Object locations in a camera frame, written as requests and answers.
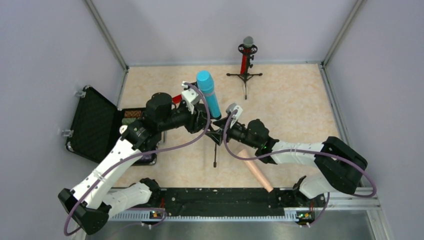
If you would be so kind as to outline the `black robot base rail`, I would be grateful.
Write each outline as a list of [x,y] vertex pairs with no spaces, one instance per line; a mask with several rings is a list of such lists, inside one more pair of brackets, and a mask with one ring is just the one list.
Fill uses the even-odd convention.
[[312,199],[298,190],[263,187],[183,188],[154,190],[146,203],[135,209],[162,209],[170,217],[284,217],[289,208],[308,213],[325,205],[323,194]]

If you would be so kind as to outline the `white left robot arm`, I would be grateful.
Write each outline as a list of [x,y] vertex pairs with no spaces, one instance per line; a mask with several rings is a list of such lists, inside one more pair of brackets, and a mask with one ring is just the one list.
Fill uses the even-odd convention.
[[183,127],[199,138],[206,134],[213,117],[208,98],[192,88],[184,90],[181,96],[178,107],[173,107],[169,94],[155,93],[141,117],[122,126],[115,145],[91,174],[59,193],[59,201],[68,214],[63,227],[65,236],[73,235],[68,230],[71,221],[77,224],[78,231],[91,235],[111,217],[146,204],[158,194],[160,187],[150,178],[116,192],[111,192],[111,188],[136,161],[159,152],[157,144],[163,132]]

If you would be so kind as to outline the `black tripod clip mic stand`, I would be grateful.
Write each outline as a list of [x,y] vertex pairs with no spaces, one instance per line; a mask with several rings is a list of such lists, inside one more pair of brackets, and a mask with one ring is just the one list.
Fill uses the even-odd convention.
[[218,150],[218,146],[220,146],[222,143],[222,136],[221,136],[220,129],[215,130],[213,129],[212,126],[209,126],[205,135],[214,142],[213,167],[216,168],[217,167],[217,150]]

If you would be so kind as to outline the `pink microphone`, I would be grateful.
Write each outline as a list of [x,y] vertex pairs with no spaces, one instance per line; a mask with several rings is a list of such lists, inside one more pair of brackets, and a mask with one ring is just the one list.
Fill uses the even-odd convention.
[[268,178],[263,174],[263,172],[259,169],[256,162],[254,160],[242,160],[244,164],[247,166],[251,174],[254,178],[261,184],[261,186],[268,192],[271,193],[274,188]]

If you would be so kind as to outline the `red glitter microphone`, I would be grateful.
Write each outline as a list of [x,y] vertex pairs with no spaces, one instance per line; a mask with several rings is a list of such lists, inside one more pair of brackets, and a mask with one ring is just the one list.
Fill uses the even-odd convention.
[[250,60],[250,53],[251,53],[251,47],[254,44],[254,40],[251,36],[246,36],[243,39],[243,42],[241,45],[239,45],[238,50],[240,53],[242,53],[242,61],[241,61],[241,67],[240,67],[240,74],[246,74],[248,72],[249,68],[249,60]]

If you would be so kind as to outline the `black shock mount tripod stand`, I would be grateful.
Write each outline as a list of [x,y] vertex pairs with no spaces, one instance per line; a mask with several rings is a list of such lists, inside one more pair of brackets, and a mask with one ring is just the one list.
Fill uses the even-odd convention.
[[263,73],[249,73],[249,69],[253,67],[251,61],[254,60],[255,54],[258,51],[255,44],[242,43],[238,46],[238,51],[242,54],[240,73],[227,73],[226,75],[228,77],[236,76],[242,80],[244,84],[244,99],[246,100],[248,98],[247,82],[255,76],[262,76]]

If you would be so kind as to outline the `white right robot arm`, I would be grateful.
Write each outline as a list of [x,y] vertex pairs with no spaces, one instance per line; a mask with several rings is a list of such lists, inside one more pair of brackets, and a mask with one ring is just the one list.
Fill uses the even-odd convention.
[[367,160],[335,136],[318,143],[290,143],[270,136],[259,119],[248,125],[235,122],[226,125],[228,117],[215,121],[218,127],[207,133],[221,145],[235,140],[255,149],[254,155],[264,164],[297,164],[317,168],[317,174],[303,176],[294,191],[308,199],[330,192],[357,196],[356,190],[368,166]]

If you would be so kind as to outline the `blue microphone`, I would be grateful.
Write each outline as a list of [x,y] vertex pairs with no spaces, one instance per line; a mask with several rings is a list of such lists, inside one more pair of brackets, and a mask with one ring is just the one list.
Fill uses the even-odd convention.
[[202,70],[196,75],[196,83],[198,89],[205,97],[211,117],[217,120],[220,119],[222,114],[215,93],[215,82],[212,75],[207,70]]

